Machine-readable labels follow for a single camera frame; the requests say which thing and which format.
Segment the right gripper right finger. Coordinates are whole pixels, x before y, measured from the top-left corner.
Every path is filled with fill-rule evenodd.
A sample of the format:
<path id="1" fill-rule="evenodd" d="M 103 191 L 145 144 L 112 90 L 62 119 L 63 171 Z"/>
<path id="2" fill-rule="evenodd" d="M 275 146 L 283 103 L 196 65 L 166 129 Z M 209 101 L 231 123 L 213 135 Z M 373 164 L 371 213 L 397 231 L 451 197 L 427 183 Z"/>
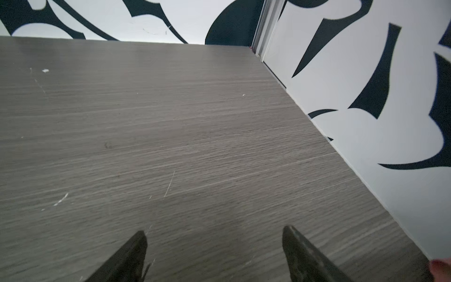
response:
<path id="1" fill-rule="evenodd" d="M 282 244 L 293 282 L 351 281 L 294 226 L 284 227 Z"/>

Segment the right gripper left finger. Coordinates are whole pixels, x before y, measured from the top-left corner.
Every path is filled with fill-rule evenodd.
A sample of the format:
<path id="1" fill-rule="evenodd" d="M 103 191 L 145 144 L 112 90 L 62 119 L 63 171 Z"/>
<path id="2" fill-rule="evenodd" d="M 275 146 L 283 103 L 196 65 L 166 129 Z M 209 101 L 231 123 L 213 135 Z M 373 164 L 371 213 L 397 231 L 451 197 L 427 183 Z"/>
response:
<path id="1" fill-rule="evenodd" d="M 137 231 L 86 282 L 143 282 L 148 272 L 148 267 L 144 270 L 147 248 L 144 231 Z"/>

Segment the pink t shirt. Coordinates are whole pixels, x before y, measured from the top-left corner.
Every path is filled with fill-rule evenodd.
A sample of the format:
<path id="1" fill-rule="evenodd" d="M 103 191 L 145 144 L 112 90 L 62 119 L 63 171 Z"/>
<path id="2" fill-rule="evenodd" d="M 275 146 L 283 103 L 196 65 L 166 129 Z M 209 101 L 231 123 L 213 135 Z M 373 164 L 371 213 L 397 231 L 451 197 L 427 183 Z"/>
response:
<path id="1" fill-rule="evenodd" d="M 451 260 L 449 258 L 431 260 L 429 271 L 434 282 L 451 282 Z"/>

